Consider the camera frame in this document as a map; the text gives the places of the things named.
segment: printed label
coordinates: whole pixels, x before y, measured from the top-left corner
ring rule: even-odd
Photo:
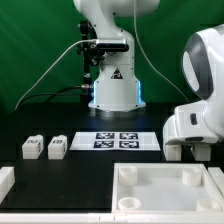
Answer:
[[[111,79],[123,79],[123,76],[121,75],[120,70],[117,68],[112,75]]]
[[[139,149],[139,142],[137,141],[120,141],[119,147],[123,149]]]
[[[107,149],[113,147],[114,147],[114,141],[96,141],[94,143],[95,149]]]

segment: white tray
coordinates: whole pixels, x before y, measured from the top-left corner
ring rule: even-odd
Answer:
[[[136,177],[133,174],[125,174],[133,186],[124,185],[122,169],[136,169]],[[200,186],[187,186],[182,182],[183,170],[196,169],[201,171]],[[195,177],[186,177],[190,185],[194,184]],[[139,203],[136,206],[127,205],[120,207],[118,203]],[[197,203],[200,199],[215,200],[222,208],[224,200],[204,165],[191,164],[115,164],[113,185],[113,213],[149,213],[149,212],[197,212]]]

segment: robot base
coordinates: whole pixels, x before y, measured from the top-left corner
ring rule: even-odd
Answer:
[[[139,107],[137,109],[129,111],[106,111],[91,107],[89,109],[90,114],[106,118],[129,118],[145,113],[145,107]]]

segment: black table surface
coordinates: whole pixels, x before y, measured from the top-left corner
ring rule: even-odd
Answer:
[[[54,136],[77,131],[155,132],[162,146],[162,128],[175,105],[154,103],[146,113],[126,119],[92,116],[79,103],[33,103],[13,112],[0,125],[0,168],[15,167],[16,183],[0,212],[111,212],[114,163],[165,163],[163,152],[70,151],[63,160],[48,160],[47,145]],[[29,136],[43,135],[44,151],[38,160],[22,159],[22,144]],[[212,146],[206,167],[224,168],[224,146]],[[181,163],[195,163],[183,148]]]

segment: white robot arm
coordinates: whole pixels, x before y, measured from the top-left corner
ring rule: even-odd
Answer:
[[[106,51],[100,63],[100,75],[94,83],[90,112],[105,117],[127,117],[145,107],[141,86],[134,74],[134,38],[118,28],[114,16],[134,16],[135,0],[74,0],[77,10],[92,24],[99,48],[125,48],[126,52]],[[159,0],[136,0],[136,14],[152,13]]]
[[[197,160],[210,160],[208,144],[224,138],[224,25],[191,36],[183,71],[202,100],[175,109],[164,126],[164,152],[168,160],[180,160],[180,145],[193,145]]]

